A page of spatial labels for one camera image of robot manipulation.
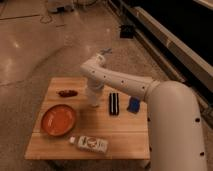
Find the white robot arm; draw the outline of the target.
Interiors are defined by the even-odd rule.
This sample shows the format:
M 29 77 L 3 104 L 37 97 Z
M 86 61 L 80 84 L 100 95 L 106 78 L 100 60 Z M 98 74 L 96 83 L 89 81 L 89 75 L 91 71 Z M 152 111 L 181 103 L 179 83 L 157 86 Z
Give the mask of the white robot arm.
M 177 81 L 160 82 L 106 68 L 96 54 L 81 65 L 88 88 L 104 85 L 147 104 L 151 171 L 208 171 L 198 100 Z

